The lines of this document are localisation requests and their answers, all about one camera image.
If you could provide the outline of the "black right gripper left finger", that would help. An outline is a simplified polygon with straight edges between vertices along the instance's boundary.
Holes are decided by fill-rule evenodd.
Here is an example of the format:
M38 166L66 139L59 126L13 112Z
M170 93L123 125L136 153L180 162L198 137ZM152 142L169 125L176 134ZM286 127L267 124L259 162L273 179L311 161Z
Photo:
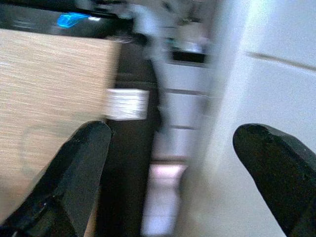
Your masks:
M0 222L0 237L84 237L111 138L103 121L79 127Z

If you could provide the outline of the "white drawer cabinet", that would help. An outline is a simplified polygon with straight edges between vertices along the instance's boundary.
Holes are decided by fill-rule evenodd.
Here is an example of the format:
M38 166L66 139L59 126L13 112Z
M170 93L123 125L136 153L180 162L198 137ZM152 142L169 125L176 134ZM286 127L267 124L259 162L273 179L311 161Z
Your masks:
M187 160L193 152L201 115L209 98L212 70L155 60L162 124L155 135L156 160Z

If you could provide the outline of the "glossy black appliance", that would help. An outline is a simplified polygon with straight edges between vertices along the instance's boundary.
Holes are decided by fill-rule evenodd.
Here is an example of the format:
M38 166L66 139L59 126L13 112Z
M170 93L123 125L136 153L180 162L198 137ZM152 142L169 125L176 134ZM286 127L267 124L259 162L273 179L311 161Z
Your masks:
M57 25L61 14L90 15L71 28ZM0 0L0 29L85 38L129 38L133 16L127 0Z

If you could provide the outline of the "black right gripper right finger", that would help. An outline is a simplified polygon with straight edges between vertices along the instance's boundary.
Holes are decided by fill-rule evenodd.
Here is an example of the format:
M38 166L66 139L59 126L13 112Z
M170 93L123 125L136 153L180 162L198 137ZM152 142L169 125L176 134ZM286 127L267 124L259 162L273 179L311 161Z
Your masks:
M233 147L287 237L316 237L316 154L296 137L247 123Z

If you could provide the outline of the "white cabinet door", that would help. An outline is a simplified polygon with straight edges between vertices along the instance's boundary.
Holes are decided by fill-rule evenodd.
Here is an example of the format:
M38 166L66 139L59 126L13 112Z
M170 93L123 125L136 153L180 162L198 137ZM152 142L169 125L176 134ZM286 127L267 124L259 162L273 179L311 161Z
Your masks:
M233 149L263 123L316 152L316 0L217 0L210 103L175 237L286 237Z

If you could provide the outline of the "light wooden cabinet panel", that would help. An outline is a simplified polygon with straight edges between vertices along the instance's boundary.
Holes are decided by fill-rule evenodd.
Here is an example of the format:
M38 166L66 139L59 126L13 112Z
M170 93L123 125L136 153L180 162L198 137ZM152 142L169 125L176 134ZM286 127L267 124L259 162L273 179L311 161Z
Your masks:
M104 114L121 46L0 30L0 221L83 123Z

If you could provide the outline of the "blue sticker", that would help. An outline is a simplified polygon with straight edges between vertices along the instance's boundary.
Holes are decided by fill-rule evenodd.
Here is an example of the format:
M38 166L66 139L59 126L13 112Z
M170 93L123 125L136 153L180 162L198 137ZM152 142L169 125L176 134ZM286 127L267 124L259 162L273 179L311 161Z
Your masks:
M71 28L80 20L87 19L89 17L90 15L87 14L68 12L59 16L59 18L57 19L57 25L62 28Z

